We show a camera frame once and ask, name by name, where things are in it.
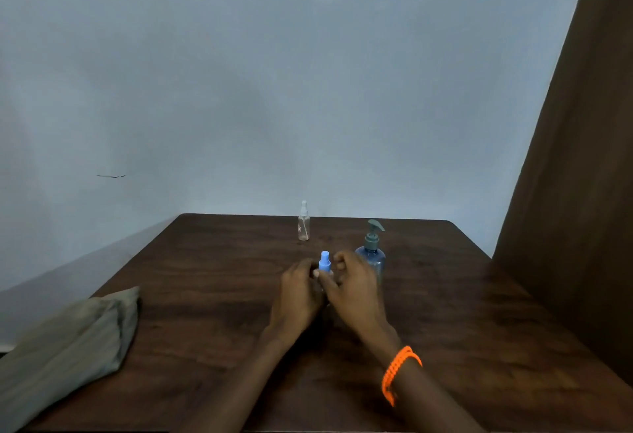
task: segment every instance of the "person's right hand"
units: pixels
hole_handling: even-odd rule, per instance
[[[334,264],[339,271],[344,272],[341,285],[337,285],[328,273],[317,270],[319,282],[330,304],[381,363],[387,358],[391,361],[391,355],[398,352],[400,340],[385,317],[375,271],[353,251],[335,254]]]

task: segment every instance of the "forearm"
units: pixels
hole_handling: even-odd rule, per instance
[[[397,336],[384,329],[362,340],[385,370],[402,348]],[[400,367],[391,389],[397,397],[398,411],[420,433],[484,431],[413,358]]]
[[[253,352],[224,379],[178,433],[238,433],[268,378],[292,343],[266,331]]]

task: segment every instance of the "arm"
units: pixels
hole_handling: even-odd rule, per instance
[[[303,260],[282,274],[270,325],[261,334],[255,349],[226,376],[214,395],[203,402],[177,433],[238,433],[242,430],[271,373],[323,304],[323,295],[311,285],[312,266],[311,260]]]
[[[339,317],[356,333],[376,360],[387,370],[402,348],[394,328],[387,323],[376,274],[351,251],[334,256],[339,270],[345,270],[342,284],[327,274],[317,276]],[[420,433],[482,433],[484,430],[437,383],[418,362],[408,359],[392,382],[396,407]]]

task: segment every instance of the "spray bottle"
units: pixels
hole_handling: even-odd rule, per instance
[[[376,272],[378,283],[380,283],[382,281],[386,257],[383,251],[378,248],[379,238],[376,233],[376,228],[380,231],[384,231],[385,229],[378,220],[369,220],[368,223],[370,224],[370,230],[369,233],[365,235],[365,245],[358,248],[356,253],[367,260],[369,265]]]

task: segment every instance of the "green pump head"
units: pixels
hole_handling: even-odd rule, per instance
[[[369,233],[365,235],[365,248],[367,249],[378,249],[378,234],[376,233],[376,228],[383,232],[385,229],[382,227],[378,220],[369,220],[370,224]]]

